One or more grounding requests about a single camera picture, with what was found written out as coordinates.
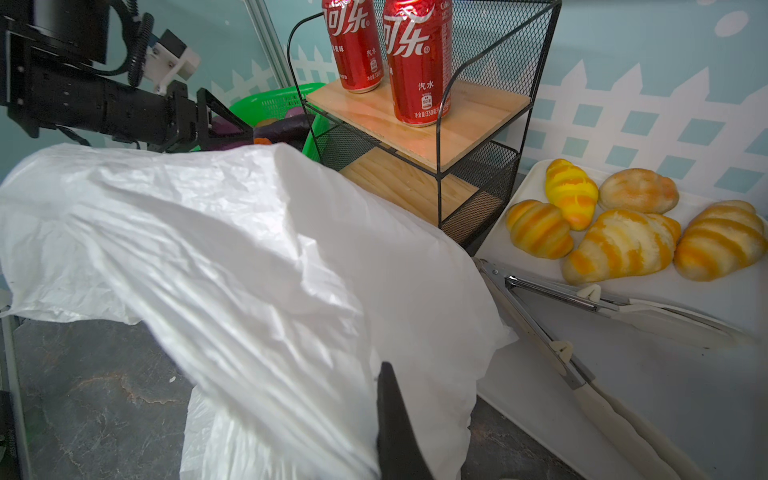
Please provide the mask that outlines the white plastic grocery bag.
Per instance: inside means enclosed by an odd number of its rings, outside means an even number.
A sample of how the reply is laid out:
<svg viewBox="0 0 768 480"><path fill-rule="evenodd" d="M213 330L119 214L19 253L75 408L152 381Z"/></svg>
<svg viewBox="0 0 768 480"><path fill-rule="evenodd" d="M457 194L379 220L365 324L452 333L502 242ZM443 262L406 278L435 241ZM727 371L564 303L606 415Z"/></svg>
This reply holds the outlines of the white plastic grocery bag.
<svg viewBox="0 0 768 480"><path fill-rule="evenodd" d="M285 145L40 150L1 185L1 269L14 315L149 328L194 385L185 479L379 478L383 363L456 479L512 341L459 245Z"/></svg>

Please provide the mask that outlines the red cola can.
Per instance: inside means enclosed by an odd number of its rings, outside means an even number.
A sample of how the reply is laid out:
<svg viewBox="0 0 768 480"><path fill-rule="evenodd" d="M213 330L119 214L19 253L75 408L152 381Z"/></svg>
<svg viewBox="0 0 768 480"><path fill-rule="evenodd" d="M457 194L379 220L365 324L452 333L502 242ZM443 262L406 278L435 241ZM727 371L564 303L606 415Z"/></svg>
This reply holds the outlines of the red cola can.
<svg viewBox="0 0 768 480"><path fill-rule="evenodd" d="M384 77L375 11L368 0L323 0L322 13L342 87L362 94Z"/></svg>
<svg viewBox="0 0 768 480"><path fill-rule="evenodd" d="M387 1L382 12L395 117L421 128L450 110L451 1Z"/></svg>

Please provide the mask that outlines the steel tongs white tips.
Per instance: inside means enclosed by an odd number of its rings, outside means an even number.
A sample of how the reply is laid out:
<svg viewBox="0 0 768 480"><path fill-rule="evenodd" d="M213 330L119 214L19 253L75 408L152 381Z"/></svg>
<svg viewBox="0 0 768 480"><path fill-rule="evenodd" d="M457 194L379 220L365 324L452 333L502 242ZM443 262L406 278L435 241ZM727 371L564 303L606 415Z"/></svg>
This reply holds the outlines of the steel tongs white tips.
<svg viewBox="0 0 768 480"><path fill-rule="evenodd" d="M479 395L588 479L755 479L764 264L569 286L555 261L475 258L517 340Z"/></svg>

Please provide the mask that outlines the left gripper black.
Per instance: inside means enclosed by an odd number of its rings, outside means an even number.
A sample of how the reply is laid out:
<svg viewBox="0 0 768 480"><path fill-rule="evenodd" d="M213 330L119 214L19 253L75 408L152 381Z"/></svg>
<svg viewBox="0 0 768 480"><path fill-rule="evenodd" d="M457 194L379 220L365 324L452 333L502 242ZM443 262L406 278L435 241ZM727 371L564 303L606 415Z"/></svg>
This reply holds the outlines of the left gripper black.
<svg viewBox="0 0 768 480"><path fill-rule="evenodd" d="M174 81L164 95L137 84L144 65L141 47L149 45L154 27L150 14L124 14L121 23L127 56L119 67L126 84L111 74L75 60L52 45L50 37L28 22L1 17L1 105L29 137L58 130L84 144L82 131L121 143L143 143L155 152L224 151L250 146L254 129L232 113L209 90L197 91Z"/></svg>

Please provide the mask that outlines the red cola can left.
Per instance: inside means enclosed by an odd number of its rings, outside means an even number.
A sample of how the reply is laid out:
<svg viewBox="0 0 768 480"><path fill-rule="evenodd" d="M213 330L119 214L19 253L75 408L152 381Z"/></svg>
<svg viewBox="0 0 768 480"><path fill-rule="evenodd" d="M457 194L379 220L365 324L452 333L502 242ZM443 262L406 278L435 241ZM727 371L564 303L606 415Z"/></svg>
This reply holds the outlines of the red cola can left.
<svg viewBox="0 0 768 480"><path fill-rule="evenodd" d="M375 11L368 0L323 0L322 13L342 87L362 94L384 77Z"/></svg>

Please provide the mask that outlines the purple eggplant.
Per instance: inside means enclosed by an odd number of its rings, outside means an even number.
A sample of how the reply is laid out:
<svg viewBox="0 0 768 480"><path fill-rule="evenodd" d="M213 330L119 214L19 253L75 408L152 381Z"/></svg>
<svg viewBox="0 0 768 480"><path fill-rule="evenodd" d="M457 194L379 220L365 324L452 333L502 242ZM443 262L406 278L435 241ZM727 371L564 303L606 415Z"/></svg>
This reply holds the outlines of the purple eggplant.
<svg viewBox="0 0 768 480"><path fill-rule="evenodd" d="M253 129L255 144L286 143L299 148L304 145L310 134L314 115L296 115L277 120L269 125L256 126Z"/></svg>

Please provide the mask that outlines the red cola can right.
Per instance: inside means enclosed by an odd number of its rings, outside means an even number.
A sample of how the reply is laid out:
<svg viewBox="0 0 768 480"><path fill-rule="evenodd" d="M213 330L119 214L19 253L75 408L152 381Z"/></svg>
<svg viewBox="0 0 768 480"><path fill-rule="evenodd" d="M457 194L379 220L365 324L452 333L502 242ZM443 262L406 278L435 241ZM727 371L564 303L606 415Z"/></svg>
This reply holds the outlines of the red cola can right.
<svg viewBox="0 0 768 480"><path fill-rule="evenodd" d="M450 110L451 1L387 1L382 12L395 117L421 128Z"/></svg>

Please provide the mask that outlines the pale round bread roll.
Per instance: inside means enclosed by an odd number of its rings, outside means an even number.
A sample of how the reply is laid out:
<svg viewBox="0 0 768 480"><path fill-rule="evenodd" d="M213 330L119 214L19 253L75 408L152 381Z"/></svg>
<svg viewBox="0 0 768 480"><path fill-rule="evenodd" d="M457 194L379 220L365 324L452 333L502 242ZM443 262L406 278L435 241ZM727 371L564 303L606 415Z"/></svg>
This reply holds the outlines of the pale round bread roll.
<svg viewBox="0 0 768 480"><path fill-rule="evenodd" d="M604 210L664 214L678 204L679 198L672 179L642 168L619 171L599 187L599 205Z"/></svg>

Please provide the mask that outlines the green plastic basket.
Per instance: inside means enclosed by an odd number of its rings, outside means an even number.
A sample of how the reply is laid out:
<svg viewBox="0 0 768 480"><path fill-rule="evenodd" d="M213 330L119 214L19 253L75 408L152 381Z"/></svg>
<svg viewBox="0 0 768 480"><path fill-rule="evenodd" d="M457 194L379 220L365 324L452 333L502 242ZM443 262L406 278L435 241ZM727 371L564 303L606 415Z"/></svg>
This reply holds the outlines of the green plastic basket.
<svg viewBox="0 0 768 480"><path fill-rule="evenodd" d="M260 122L266 120L282 120L286 118L291 110L303 114L304 111L300 105L299 93L306 96L319 90L325 85L325 83L321 82L308 83L301 85L298 91L295 87L289 87L263 92L236 101L229 107L229 109L240 119L255 127ZM318 139L321 134L327 133L330 128L331 121L329 119L322 115L315 117L312 129ZM305 135L301 146L302 153L305 156L315 162L321 162L319 147L316 145L314 137L312 137L311 134L307 133L307 135Z"/></svg>

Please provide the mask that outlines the small striped croissant right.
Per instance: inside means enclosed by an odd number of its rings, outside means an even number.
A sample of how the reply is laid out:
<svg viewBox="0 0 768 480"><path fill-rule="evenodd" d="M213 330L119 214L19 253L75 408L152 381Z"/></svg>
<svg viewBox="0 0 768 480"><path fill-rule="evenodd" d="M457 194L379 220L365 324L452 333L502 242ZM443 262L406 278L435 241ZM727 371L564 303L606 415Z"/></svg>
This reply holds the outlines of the small striped croissant right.
<svg viewBox="0 0 768 480"><path fill-rule="evenodd" d="M684 278L709 282L750 267L767 253L765 224L752 204L714 203L685 229L673 259Z"/></svg>

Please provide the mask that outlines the yellow striped bread roll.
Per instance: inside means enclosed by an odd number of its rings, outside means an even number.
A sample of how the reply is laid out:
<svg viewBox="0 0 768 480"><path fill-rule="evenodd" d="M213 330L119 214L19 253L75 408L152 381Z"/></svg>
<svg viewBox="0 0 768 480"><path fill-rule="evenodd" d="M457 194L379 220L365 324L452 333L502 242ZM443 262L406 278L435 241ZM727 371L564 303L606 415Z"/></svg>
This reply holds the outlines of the yellow striped bread roll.
<svg viewBox="0 0 768 480"><path fill-rule="evenodd" d="M584 231L591 225L599 189L580 167L565 159L552 161L546 171L545 194L562 211L572 230Z"/></svg>

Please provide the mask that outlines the large striped croissant left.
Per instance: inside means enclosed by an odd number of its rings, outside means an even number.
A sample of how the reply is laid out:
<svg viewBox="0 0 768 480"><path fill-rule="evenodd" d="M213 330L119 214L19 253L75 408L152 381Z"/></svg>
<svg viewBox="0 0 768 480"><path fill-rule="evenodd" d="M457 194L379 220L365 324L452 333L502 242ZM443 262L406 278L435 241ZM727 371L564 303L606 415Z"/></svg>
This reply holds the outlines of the large striped croissant left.
<svg viewBox="0 0 768 480"><path fill-rule="evenodd" d="M511 243L534 257L556 260L574 248L570 224L559 208L538 200L524 200L510 207L506 228Z"/></svg>

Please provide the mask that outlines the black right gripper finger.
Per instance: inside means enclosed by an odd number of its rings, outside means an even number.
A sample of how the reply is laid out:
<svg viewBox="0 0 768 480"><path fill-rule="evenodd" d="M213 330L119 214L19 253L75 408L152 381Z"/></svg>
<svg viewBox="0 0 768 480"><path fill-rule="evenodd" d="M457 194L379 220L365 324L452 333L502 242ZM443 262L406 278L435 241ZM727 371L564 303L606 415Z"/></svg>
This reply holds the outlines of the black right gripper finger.
<svg viewBox="0 0 768 480"><path fill-rule="evenodd" d="M433 475L418 446L394 368L389 362L381 364L377 379L377 416L380 478L432 480Z"/></svg>

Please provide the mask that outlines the long striped croissant centre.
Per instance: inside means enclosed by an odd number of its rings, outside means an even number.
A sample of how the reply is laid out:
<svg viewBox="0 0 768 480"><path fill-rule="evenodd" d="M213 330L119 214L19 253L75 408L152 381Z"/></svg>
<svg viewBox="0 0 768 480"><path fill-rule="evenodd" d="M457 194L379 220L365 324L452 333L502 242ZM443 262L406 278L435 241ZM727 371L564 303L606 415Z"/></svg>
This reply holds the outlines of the long striped croissant centre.
<svg viewBox="0 0 768 480"><path fill-rule="evenodd" d="M614 209L602 213L563 261L571 285L646 276L672 262L682 227L660 214Z"/></svg>

